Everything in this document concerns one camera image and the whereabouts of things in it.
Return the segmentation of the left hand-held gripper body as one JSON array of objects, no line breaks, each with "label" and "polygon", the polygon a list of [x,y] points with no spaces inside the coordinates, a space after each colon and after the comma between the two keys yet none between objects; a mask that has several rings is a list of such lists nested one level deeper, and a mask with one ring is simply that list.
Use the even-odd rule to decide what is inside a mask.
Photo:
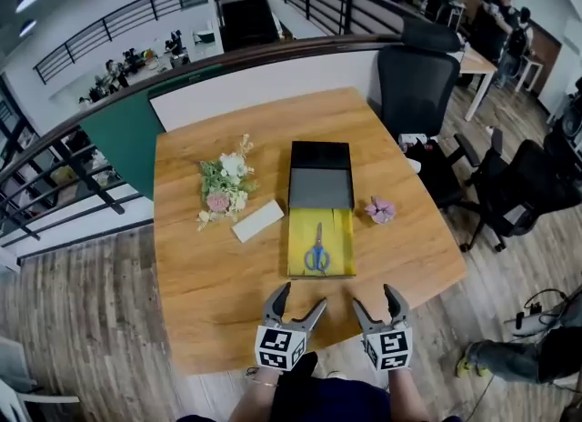
[{"label": "left hand-held gripper body", "polygon": [[306,353],[314,325],[291,321],[279,323],[268,319],[257,328],[255,354],[260,367],[291,371]]}]

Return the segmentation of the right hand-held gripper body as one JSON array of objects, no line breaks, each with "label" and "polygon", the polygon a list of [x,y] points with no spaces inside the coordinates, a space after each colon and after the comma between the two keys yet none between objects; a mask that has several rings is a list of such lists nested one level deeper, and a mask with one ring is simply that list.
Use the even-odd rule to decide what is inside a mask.
[{"label": "right hand-held gripper body", "polygon": [[409,367],[413,355],[411,327],[364,335],[364,349],[376,371]]}]

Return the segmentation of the blue-handled scissors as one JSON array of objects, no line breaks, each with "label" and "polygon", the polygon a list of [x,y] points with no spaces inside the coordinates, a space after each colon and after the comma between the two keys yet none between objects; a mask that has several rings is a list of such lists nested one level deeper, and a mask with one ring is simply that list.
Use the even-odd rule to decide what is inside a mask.
[{"label": "blue-handled scissors", "polygon": [[316,226],[316,238],[314,244],[304,255],[304,265],[310,271],[324,274],[330,266],[330,255],[323,246],[323,226],[319,222]]}]

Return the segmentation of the black gift box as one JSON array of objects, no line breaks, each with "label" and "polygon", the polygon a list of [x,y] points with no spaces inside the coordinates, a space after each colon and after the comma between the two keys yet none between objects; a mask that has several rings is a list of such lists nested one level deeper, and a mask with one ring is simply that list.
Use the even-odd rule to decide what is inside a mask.
[{"label": "black gift box", "polygon": [[[293,142],[287,205],[287,275],[354,276],[355,198],[349,144]],[[323,246],[330,255],[330,266],[324,274],[304,265],[304,255],[315,242],[319,222],[323,226]]]}]

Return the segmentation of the person's left forearm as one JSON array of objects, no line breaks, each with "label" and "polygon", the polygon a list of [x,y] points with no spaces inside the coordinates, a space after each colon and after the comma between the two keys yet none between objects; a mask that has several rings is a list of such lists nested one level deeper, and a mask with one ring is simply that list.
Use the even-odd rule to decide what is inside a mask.
[{"label": "person's left forearm", "polygon": [[228,422],[269,422],[278,380],[283,372],[270,367],[250,367],[249,384]]}]

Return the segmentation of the person's right forearm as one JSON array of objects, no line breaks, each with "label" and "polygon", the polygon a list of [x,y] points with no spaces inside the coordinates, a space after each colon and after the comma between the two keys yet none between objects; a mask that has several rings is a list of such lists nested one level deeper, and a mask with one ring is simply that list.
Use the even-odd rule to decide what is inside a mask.
[{"label": "person's right forearm", "polygon": [[392,422],[428,422],[429,414],[409,368],[388,371]]}]

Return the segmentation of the white rectangular block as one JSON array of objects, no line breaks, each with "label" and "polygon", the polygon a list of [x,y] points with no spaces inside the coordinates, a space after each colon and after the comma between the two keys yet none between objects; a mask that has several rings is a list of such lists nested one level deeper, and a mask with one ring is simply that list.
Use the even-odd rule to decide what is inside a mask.
[{"label": "white rectangular block", "polygon": [[283,216],[284,212],[277,201],[271,200],[242,221],[236,223],[232,227],[232,230],[236,238],[241,243],[245,243],[265,228],[273,225]]}]

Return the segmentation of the small pink flower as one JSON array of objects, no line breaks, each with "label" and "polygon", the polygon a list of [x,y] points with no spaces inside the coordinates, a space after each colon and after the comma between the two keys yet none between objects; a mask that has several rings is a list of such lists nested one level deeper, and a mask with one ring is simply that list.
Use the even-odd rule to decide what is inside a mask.
[{"label": "small pink flower", "polygon": [[387,224],[396,215],[395,205],[379,196],[371,197],[371,201],[365,207],[365,211],[372,221],[379,225]]}]

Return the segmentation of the artificial flower bouquet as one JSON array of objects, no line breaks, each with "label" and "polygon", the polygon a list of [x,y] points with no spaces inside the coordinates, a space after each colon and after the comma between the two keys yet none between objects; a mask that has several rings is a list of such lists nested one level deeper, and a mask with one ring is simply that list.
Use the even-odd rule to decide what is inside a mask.
[{"label": "artificial flower bouquet", "polygon": [[243,134],[235,152],[222,153],[217,159],[197,163],[201,171],[201,200],[204,206],[196,219],[198,232],[221,219],[228,218],[235,222],[246,208],[249,194],[258,188],[258,183],[253,179],[255,169],[246,162],[253,148],[250,135]]}]

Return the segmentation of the white and red object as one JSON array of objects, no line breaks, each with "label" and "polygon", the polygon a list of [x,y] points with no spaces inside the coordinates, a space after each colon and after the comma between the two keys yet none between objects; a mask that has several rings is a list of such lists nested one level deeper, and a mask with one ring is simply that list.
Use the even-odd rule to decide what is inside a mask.
[{"label": "white and red object", "polygon": [[400,134],[397,142],[399,146],[406,151],[409,147],[416,144],[427,145],[429,141],[438,142],[437,136],[427,136],[425,134]]}]

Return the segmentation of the white divider panel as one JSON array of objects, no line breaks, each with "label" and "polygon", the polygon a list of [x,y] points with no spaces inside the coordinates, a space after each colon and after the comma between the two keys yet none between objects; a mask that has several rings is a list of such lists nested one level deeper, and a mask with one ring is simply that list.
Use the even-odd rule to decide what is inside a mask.
[{"label": "white divider panel", "polygon": [[166,131],[250,106],[326,90],[354,87],[380,102],[377,51],[310,56],[206,79],[152,98]]}]

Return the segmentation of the black mesh office chair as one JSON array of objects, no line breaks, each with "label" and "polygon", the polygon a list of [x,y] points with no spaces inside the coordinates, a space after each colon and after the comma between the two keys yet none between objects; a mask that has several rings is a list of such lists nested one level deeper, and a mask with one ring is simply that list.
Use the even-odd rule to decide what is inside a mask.
[{"label": "black mesh office chair", "polygon": [[[460,49],[457,34],[449,28],[408,18],[400,43],[379,51],[380,118],[396,142],[400,134],[439,136],[460,74],[460,62],[453,56]],[[434,141],[406,151],[400,147],[440,209],[457,206],[464,199],[453,165],[461,158],[474,168],[480,164],[467,138],[461,134],[454,138],[457,149],[448,156]]]}]

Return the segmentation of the green divider panel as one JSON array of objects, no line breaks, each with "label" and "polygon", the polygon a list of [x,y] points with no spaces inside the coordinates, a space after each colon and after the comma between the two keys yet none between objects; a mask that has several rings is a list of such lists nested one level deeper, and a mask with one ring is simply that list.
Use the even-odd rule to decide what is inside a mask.
[{"label": "green divider panel", "polygon": [[220,67],[211,65],[137,83],[129,95],[84,118],[81,127],[121,178],[141,196],[153,200],[156,140],[166,130],[150,98],[212,78]]}]

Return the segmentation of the wooden desk with white legs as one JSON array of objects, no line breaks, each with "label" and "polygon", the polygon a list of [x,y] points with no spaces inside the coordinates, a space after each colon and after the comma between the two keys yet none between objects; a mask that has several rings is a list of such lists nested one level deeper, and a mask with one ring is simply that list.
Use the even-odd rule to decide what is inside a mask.
[{"label": "wooden desk with white legs", "polygon": [[496,72],[497,67],[493,63],[484,58],[469,44],[465,45],[465,50],[460,60],[460,74],[481,77],[481,83],[477,87],[476,94],[465,114],[465,120],[467,122],[471,121],[486,97],[488,88]]}]

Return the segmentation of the white cabinet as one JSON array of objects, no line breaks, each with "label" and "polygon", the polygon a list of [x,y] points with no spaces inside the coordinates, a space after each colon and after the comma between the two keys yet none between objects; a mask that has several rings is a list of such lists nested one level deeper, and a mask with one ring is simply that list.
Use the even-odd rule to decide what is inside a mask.
[{"label": "white cabinet", "polygon": [[7,422],[33,422],[27,404],[56,406],[79,404],[77,396],[37,394],[37,382],[30,377],[24,347],[0,336],[0,415]]}]

